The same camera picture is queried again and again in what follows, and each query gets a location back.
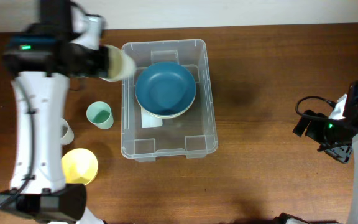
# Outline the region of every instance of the wood grain surface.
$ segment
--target wood grain surface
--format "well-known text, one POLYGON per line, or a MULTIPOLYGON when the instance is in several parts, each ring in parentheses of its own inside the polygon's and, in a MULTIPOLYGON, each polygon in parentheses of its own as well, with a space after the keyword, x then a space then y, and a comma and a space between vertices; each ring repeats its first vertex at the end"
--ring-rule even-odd
MULTIPOLYGON (((10 35, 0 34, 0 191, 9 188, 16 155, 16 108, 1 61, 10 35)), ((218 150, 203 159, 125 159, 121 83, 87 79, 83 91, 68 93, 65 119, 75 140, 63 151, 84 147, 99 160, 99 174, 86 187, 89 208, 108 223, 255 223, 282 212, 345 222, 353 160, 344 165, 317 153, 317 143, 292 129, 301 97, 336 100, 358 79, 358 24, 109 30, 103 43, 194 38, 207 45, 218 150), (94 101, 111 106, 111 129, 86 119, 94 101)), ((313 100, 306 108, 330 112, 313 100)), ((8 223, 34 221, 0 213, 0 224, 8 223)))

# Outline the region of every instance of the light green cup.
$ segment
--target light green cup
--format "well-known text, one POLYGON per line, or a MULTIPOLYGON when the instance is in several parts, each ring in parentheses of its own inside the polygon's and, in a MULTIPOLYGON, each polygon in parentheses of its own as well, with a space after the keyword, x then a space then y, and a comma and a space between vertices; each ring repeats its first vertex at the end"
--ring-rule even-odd
POLYGON ((110 106, 105 102, 94 102, 86 110, 86 118, 100 129, 109 129, 114 124, 110 106))

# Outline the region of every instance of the blue bowl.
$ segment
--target blue bowl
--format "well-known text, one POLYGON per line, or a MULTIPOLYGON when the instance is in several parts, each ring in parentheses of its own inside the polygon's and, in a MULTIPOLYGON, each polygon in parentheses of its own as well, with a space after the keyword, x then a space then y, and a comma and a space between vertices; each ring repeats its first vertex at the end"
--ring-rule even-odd
POLYGON ((135 90, 143 109, 158 118, 174 118, 194 102, 196 82, 185 67, 160 62, 140 74, 135 90))

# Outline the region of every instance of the clear plastic bin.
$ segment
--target clear plastic bin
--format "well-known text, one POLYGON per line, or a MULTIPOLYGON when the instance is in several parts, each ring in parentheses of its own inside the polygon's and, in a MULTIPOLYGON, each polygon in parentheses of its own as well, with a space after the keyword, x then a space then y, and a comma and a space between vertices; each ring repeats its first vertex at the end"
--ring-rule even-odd
POLYGON ((194 39, 127 43, 122 50, 137 66, 135 76, 122 81, 122 155, 144 162, 155 161, 158 156, 202 158, 214 152, 218 137, 205 42, 194 39), (157 62, 176 62, 186 67, 196 81, 196 98, 183 115, 163 119, 162 126, 143 128, 135 84, 142 71, 157 62))

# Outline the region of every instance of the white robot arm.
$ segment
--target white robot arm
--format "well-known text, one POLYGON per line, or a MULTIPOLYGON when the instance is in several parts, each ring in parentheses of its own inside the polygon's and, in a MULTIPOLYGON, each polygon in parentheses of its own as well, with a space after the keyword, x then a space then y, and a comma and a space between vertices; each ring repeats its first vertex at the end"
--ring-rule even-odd
MULTIPOLYGON (((344 95, 338 99, 337 103, 316 96, 307 97, 324 100, 334 106, 334 110, 328 118, 337 122, 331 122, 323 114, 316 114, 307 110, 293 132, 301 136, 303 131, 307 129, 305 135, 320 143, 318 151, 324 151, 332 158, 345 164, 349 162, 349 158, 354 152, 353 196, 347 223, 358 224, 358 131, 355 131, 358 129, 358 81, 352 83, 348 94, 349 96, 344 95)), ((307 222, 291 216, 285 218, 284 215, 281 223, 307 222)))
POLYGON ((4 63, 15 77, 17 154, 0 210, 39 223, 103 224, 86 208, 82 184, 66 184, 60 137, 71 77, 108 78, 101 16, 69 0, 40 1, 40 23, 15 35, 4 63))

